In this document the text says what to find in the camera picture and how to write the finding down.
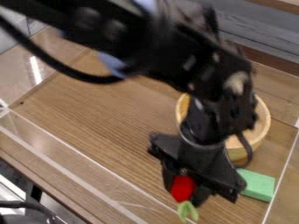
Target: red object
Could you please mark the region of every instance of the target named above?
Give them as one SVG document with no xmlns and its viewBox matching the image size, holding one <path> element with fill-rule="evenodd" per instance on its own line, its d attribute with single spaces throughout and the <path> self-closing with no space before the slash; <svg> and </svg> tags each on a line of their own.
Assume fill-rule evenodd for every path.
<svg viewBox="0 0 299 224">
<path fill-rule="evenodd" d="M 175 176 L 171 190 L 172 197 L 179 203 L 190 200 L 195 188 L 195 182 L 188 176 Z"/>
</svg>

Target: wooden table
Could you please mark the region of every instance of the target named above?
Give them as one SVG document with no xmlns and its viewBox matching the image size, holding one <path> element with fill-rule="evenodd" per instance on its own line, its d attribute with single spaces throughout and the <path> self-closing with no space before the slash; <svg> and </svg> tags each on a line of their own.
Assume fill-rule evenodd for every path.
<svg viewBox="0 0 299 224">
<path fill-rule="evenodd" d="M 263 4 L 280 11 L 287 11 L 299 14 L 299 1 L 298 0 L 248 0 L 252 3 Z"/>
<path fill-rule="evenodd" d="M 107 71 L 90 51 L 72 65 L 90 73 Z M 260 88 L 263 82 L 256 80 Z M 262 90 L 268 96 L 267 87 Z M 102 87 L 55 74 L 0 119 L 0 157 L 91 223 L 179 223 L 159 161 L 147 154 L 152 131 L 176 133 L 179 96 L 146 78 Z M 279 179 L 295 135 L 296 128 L 274 118 L 251 171 Z M 200 208 L 200 223 L 256 224 L 267 208 L 242 196 L 236 205 L 212 197 Z"/>
</svg>

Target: wooden disc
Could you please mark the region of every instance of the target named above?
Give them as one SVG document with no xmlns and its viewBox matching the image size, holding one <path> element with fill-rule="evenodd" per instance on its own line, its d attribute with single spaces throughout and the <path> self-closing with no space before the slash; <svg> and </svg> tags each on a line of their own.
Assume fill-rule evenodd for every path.
<svg viewBox="0 0 299 224">
<path fill-rule="evenodd" d="M 256 105 L 258 121 L 256 121 L 255 129 L 246 130 L 243 132 L 254 151 L 258 150 L 258 147 L 267 136 L 267 132 L 270 130 L 270 125 L 271 125 L 271 115 L 270 115 L 267 105 L 264 104 L 263 100 L 259 97 L 256 97 L 256 99 L 258 99 L 258 105 Z M 183 94 L 176 103 L 175 114 L 176 114 L 178 124 L 182 123 L 184 117 L 187 116 L 190 100 L 191 100 L 191 97 L 187 94 Z M 243 145 L 239 142 L 236 136 L 231 136 L 228 138 L 226 145 L 227 145 L 228 156 L 231 161 L 236 161 L 247 157 L 246 149 L 243 148 Z"/>
</svg>

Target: green object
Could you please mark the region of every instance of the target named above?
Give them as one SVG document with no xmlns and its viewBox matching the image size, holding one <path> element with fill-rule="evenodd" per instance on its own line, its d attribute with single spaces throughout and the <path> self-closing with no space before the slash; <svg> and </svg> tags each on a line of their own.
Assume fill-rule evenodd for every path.
<svg viewBox="0 0 299 224">
<path fill-rule="evenodd" d="M 192 203 L 188 200 L 186 200 L 178 206 L 178 215 L 182 220 L 182 223 L 187 223 L 188 214 L 191 215 L 191 218 L 194 221 L 199 221 L 200 216 L 199 216 L 198 210 L 194 207 Z"/>
<path fill-rule="evenodd" d="M 270 202 L 275 194 L 276 179 L 244 169 L 238 169 L 238 173 L 247 181 L 247 188 L 242 194 Z"/>
</svg>

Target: green block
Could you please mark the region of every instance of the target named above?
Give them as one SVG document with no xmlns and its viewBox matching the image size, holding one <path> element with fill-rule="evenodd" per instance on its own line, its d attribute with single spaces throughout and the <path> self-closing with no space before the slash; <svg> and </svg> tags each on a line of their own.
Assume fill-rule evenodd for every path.
<svg viewBox="0 0 299 224">
<path fill-rule="evenodd" d="M 275 194 L 276 179 L 244 169 L 238 169 L 238 173 L 247 181 L 242 195 L 270 202 Z"/>
</svg>

